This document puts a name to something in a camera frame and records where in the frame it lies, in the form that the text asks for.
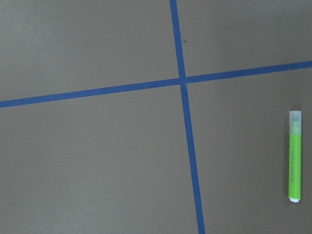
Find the green highlighter pen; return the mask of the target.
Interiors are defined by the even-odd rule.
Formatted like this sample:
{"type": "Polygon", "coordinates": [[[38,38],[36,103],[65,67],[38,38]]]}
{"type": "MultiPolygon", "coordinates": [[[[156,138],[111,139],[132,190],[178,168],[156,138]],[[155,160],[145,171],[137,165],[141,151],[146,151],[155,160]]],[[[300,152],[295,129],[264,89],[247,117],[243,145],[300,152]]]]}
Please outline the green highlighter pen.
{"type": "Polygon", "coordinates": [[[288,197],[291,202],[301,200],[301,137],[302,112],[289,113],[289,188],[288,197]]]}

